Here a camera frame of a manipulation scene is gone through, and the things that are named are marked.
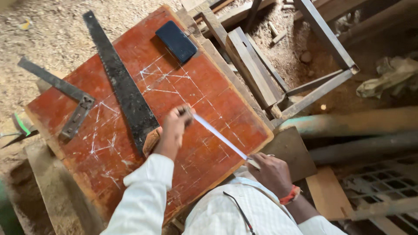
black cord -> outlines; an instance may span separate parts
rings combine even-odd
[[[244,212],[242,211],[242,209],[241,209],[240,205],[239,205],[239,204],[238,204],[238,202],[235,200],[235,198],[234,198],[233,196],[231,196],[231,195],[227,194],[226,192],[224,192],[224,194],[225,194],[225,195],[227,195],[228,197],[231,197],[231,198],[235,201],[235,203],[236,203],[236,204],[237,204],[237,206],[238,206],[238,209],[240,210],[240,212],[241,212],[241,214],[242,214],[242,217],[244,217],[245,223],[246,223],[246,224],[248,225],[248,227],[250,228],[250,232],[251,232],[251,234],[252,234],[252,235],[255,235],[254,231],[252,230],[252,226],[251,226],[250,222],[247,220],[247,217],[245,216]]]

person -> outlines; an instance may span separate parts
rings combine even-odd
[[[185,127],[195,113],[186,105],[165,118],[160,142],[145,163],[123,180],[127,189],[101,234],[161,234],[167,191]],[[342,235],[294,192],[286,162],[263,153],[250,155],[260,169],[246,164],[235,179],[209,191],[186,219],[184,235]],[[283,206],[278,203],[288,198]]]

white sleeve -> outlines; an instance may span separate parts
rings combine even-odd
[[[127,187],[102,235],[160,235],[171,189],[174,162],[151,154],[145,163],[123,179]]]
[[[303,235],[346,235],[321,215],[314,216],[298,225]]]

left hand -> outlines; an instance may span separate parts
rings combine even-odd
[[[164,120],[160,142],[155,147],[154,153],[174,161],[183,142],[184,129],[192,123],[195,113],[196,111],[189,104],[173,108]]]

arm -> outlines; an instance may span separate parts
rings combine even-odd
[[[185,112],[187,109],[186,105],[177,107],[167,115],[154,153],[123,179],[127,189],[102,235],[161,234],[174,160],[181,147],[184,128],[193,119],[194,110]]]
[[[260,170],[251,164],[247,164],[248,170],[264,187],[273,192],[279,199],[289,195],[293,184],[289,167],[285,161],[263,153],[252,154],[250,158],[258,163]],[[321,216],[302,195],[287,204],[286,209],[295,219],[304,235],[345,234]]]

